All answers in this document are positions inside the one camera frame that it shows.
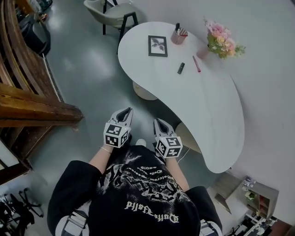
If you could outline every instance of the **pen holder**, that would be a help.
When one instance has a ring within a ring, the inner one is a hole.
[[[171,41],[176,45],[182,44],[185,38],[188,36],[188,32],[184,28],[179,28],[178,32],[179,33],[174,30],[171,36]]]

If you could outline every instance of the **curved white desk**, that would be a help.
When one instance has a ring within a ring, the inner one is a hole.
[[[197,141],[208,169],[224,172],[238,159],[244,144],[240,98],[220,59],[211,53],[201,61],[196,52],[203,44],[191,33],[183,44],[173,44],[170,37],[174,29],[175,25],[163,22],[132,28],[120,42],[119,62],[135,83],[159,98],[182,120]],[[167,58],[148,56],[148,35],[166,37]],[[182,62],[185,67],[179,75]]]

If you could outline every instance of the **cable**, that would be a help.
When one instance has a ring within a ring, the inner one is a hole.
[[[179,163],[185,157],[186,153],[183,155],[183,157],[181,159],[179,159],[179,161],[177,163]]]

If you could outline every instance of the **wooden staircase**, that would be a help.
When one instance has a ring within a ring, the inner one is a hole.
[[[33,12],[25,0],[17,1]],[[0,36],[0,139],[19,160],[14,166],[0,162],[3,184],[31,168],[28,157],[54,126],[75,125],[83,115],[61,102],[43,58],[26,46],[14,0],[0,0]]]

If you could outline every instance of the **pink vase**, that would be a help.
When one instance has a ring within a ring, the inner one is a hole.
[[[203,47],[197,51],[197,57],[204,60],[206,59],[208,53],[209,53],[208,47]]]

